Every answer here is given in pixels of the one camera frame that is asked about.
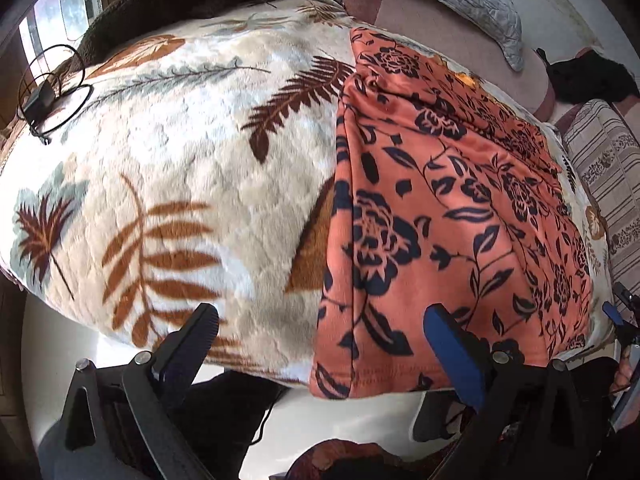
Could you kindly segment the person's right hand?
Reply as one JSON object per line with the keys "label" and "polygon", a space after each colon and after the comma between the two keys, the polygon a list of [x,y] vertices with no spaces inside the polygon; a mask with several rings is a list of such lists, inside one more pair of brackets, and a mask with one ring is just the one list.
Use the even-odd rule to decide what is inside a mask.
{"label": "person's right hand", "polygon": [[616,389],[627,388],[631,383],[634,368],[630,364],[630,347],[627,347],[620,356],[620,365],[614,376],[614,386]]}

